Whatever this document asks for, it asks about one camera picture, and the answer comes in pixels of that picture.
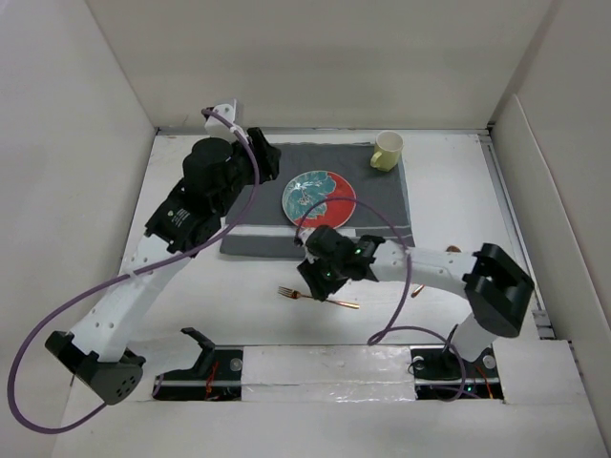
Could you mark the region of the red and teal round plate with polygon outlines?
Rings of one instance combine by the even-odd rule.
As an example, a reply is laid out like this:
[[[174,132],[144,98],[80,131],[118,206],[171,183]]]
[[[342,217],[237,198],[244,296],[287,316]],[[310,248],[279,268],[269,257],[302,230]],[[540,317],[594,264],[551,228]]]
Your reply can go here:
[[[302,228],[343,226],[352,216],[356,193],[342,176],[330,171],[308,171],[292,178],[282,194],[286,217]]]

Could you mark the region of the grey striped cloth placemat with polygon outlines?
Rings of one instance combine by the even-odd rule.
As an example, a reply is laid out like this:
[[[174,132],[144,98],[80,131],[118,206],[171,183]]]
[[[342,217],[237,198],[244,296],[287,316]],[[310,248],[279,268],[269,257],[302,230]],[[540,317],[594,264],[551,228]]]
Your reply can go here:
[[[304,250],[294,244],[295,225],[284,213],[281,198],[287,183],[309,172],[332,172],[345,178],[356,197],[385,216],[408,246],[414,246],[407,182],[398,164],[384,173],[369,166],[370,144],[279,144],[280,174],[261,185],[242,222],[221,241],[231,257],[299,260]]]

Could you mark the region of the yellow-green mug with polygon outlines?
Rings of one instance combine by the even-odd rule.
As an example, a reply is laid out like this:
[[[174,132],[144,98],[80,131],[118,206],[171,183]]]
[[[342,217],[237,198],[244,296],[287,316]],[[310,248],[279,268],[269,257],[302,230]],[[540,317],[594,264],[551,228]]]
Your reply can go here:
[[[404,140],[395,131],[382,131],[374,141],[373,155],[369,165],[381,172],[391,171],[401,159],[404,149]]]

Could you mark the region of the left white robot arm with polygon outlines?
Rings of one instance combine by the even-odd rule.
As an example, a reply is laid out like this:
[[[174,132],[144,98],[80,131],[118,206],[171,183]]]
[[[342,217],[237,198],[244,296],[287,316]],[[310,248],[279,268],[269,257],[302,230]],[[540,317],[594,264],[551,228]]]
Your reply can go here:
[[[127,345],[162,289],[196,256],[194,248],[220,231],[244,187],[278,176],[280,150],[259,128],[246,134],[246,146],[218,137],[193,145],[182,178],[126,262],[125,281],[110,287],[69,331],[54,331],[46,340],[46,348],[104,404],[124,401],[141,380],[145,360]]]

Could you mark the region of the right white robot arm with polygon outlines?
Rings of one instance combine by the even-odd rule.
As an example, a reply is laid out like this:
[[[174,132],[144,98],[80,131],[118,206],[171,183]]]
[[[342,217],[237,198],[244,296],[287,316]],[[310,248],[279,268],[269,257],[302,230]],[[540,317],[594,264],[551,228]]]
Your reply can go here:
[[[296,237],[305,250],[298,271],[311,295],[323,302],[347,281],[406,281],[466,300],[471,312],[441,352],[441,364],[464,375],[498,338],[521,333],[535,285],[499,246],[485,243],[474,252],[404,247],[392,239],[364,235],[353,240],[322,225]]]

